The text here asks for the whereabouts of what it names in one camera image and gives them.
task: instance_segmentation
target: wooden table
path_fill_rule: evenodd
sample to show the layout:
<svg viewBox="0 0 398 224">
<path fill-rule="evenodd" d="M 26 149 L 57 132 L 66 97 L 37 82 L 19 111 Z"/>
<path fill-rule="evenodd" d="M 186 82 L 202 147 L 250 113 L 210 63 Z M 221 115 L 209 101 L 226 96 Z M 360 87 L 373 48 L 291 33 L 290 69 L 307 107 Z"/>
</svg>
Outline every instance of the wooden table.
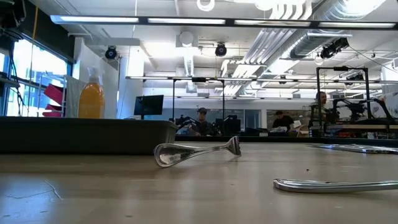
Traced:
<svg viewBox="0 0 398 224">
<path fill-rule="evenodd" d="M 398 156 L 241 147 L 168 169 L 151 156 L 1 155 L 0 223 L 397 223 L 398 190 L 292 194 L 272 180 L 397 180 Z"/>
</svg>

